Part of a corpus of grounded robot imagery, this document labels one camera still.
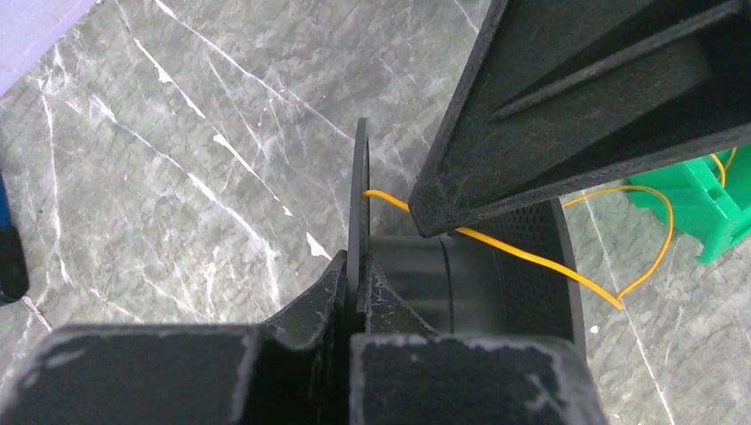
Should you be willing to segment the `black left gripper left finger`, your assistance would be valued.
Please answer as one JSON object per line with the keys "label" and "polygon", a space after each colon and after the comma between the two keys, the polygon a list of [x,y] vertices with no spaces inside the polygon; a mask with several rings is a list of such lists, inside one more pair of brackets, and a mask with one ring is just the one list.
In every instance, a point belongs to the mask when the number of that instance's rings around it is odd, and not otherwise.
{"label": "black left gripper left finger", "polygon": [[4,424],[342,424],[340,251],[318,281],[255,324],[76,325],[46,336]]}

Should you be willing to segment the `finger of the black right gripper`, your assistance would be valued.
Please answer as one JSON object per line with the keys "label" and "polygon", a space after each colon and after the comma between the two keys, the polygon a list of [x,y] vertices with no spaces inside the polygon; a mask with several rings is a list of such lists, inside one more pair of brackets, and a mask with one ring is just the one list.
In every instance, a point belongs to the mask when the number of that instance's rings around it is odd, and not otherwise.
{"label": "finger of the black right gripper", "polygon": [[749,2],[493,1],[408,205],[431,237],[749,140]]}

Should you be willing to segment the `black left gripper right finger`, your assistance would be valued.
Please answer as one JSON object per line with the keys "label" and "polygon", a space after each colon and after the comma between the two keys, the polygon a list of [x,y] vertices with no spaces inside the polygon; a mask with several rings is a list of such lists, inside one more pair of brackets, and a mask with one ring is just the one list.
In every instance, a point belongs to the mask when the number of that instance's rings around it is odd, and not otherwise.
{"label": "black left gripper right finger", "polygon": [[568,340],[550,336],[391,333],[375,318],[350,340],[352,424],[603,424],[586,365]]}

